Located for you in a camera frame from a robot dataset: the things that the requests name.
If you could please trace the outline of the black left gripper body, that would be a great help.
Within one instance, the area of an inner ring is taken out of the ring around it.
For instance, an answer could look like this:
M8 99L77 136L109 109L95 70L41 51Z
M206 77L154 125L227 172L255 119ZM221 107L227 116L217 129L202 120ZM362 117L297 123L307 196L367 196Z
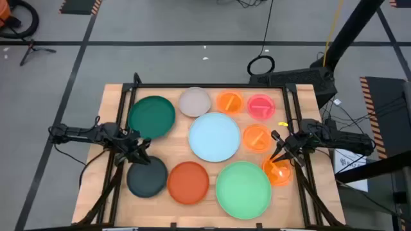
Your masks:
M116 151L115 159L130 159L130 154L139 150L140 133L128 133L122 137L111 137Z

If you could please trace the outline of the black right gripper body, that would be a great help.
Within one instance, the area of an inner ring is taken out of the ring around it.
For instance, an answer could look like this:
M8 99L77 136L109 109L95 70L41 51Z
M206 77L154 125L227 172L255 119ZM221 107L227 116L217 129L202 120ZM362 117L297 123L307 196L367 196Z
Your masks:
M310 154L310 147L308 146L309 140L309 133L291 133L285 140L286 156L297 157L302 154Z

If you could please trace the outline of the dark grey plastic plate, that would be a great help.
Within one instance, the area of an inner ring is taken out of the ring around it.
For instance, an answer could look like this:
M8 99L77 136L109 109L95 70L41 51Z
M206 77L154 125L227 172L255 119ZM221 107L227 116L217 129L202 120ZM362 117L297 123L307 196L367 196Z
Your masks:
M148 165L132 164L127 172L127 186L130 192L140 198L159 194L168 179L168 169L158 157L149 157Z

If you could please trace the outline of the dark green plastic plate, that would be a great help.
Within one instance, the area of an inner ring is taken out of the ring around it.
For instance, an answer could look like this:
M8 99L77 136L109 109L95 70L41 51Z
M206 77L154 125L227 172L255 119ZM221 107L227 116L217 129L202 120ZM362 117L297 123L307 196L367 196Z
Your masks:
M128 125L142 138L164 137L175 122L175 108L162 96L148 96L135 103L128 116Z

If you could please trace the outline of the large light green plate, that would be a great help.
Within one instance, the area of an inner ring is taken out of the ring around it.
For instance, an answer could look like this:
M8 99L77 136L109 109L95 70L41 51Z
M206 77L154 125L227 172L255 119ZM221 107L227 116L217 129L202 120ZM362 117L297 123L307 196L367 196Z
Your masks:
M246 161L233 162L220 171L215 193L221 208L242 220L261 216L272 198L266 174L257 165Z

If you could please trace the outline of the orange translucent plate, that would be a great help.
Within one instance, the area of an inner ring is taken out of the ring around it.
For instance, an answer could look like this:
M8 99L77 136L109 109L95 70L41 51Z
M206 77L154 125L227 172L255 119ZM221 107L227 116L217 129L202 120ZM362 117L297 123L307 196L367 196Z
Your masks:
M273 162L267 156L261 164L270 184L274 187L286 186L292 181L292 165L288 160Z
M243 110L243 96L233 90L226 90L217 95L216 107L217 110L229 115L238 114Z
M270 151L272 147L270 131L263 124L248 125L242 134L242 144L254 153Z

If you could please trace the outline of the small pale grey plate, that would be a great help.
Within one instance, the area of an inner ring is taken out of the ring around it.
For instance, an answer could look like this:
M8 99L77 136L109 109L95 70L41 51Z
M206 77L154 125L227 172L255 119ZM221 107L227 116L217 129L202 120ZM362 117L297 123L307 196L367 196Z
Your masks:
M190 87L179 97L179 110L186 116L199 117L211 108L209 94L200 87Z

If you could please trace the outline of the pink translucent plate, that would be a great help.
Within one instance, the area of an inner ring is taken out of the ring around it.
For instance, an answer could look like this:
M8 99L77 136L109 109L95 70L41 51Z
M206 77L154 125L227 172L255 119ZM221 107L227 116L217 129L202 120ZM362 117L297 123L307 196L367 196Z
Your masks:
M252 95L247 101L247 112L254 119L261 121L270 119L275 111L274 100L266 94Z

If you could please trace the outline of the rust orange plastic plate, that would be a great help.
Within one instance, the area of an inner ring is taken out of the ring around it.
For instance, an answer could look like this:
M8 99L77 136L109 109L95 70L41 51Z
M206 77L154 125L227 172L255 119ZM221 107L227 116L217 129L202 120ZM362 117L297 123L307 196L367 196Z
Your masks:
M168 176L167 190L170 196L183 205L194 205L202 201L208 189L209 175L196 162L181 162Z

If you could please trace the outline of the white box with code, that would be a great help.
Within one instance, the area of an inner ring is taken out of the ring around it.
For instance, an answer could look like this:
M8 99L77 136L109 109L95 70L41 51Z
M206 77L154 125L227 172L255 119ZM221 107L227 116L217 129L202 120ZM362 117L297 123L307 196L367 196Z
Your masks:
M352 170L357 167L361 167L367 164L367 158L353 153L351 151L343 149L335 149L333 156L333 169L334 173L344 172ZM368 180L358 180L355 182L347 183L348 186L353 187L356 190L368 192Z

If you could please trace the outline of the large light blue plate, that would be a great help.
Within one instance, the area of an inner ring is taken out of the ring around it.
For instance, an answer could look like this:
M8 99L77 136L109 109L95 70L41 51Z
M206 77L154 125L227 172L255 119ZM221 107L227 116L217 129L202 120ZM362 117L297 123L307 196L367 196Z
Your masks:
M240 128L231 117L218 113L206 113L194 120L188 133L193 153L207 162L223 162L239 149Z

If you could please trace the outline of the black neighbouring table beam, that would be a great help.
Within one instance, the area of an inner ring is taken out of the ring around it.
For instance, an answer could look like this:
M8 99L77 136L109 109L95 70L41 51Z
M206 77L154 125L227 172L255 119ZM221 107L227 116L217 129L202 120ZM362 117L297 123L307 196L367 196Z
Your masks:
M359 180L368 180L380 175L391 174L396 171L401 171L403 174L403 185L405 190L398 192L394 191L392 194L392 201L395 205L406 205L408 209L407 216L404 213L394 212L383 204L372 199L367 193L356 190L348 185L348 183ZM351 170L338 172L335 175L335 178L340 185L361 194L367 201L371 202L376 209L390 214L394 219L398 220L399 224L397 231L407 231L402 227L402 225L406 227L406 224L411 228L411 150Z

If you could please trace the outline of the large hazard striped platform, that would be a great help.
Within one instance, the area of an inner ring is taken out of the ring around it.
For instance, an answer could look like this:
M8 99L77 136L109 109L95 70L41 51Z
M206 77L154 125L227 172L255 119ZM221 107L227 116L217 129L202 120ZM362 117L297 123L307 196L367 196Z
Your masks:
M378 158L411 150L411 122L401 79L361 77L360 84Z

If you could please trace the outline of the black tripod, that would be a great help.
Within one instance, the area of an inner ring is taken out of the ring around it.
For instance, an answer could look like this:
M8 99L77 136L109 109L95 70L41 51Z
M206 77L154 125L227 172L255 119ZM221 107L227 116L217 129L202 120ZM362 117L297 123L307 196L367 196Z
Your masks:
M38 46L35 45L35 41L33 39L31 39L30 43L28 45L28 48L27 48L22 60L20 61L19 65L23 66L26 63L26 61L28 59L28 56L30 54L34 53L34 52L37 52L37 51L45 51L45 52L48 52L48 53L56 53L57 52L55 49L38 47Z

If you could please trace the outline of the orange vacuum cleaner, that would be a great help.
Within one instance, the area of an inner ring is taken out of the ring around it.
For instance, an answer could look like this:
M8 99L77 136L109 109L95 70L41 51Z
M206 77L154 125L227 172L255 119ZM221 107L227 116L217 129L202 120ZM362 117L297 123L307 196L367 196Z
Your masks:
M11 10L8 1L0 0L0 27L4 26L9 16L11 16Z

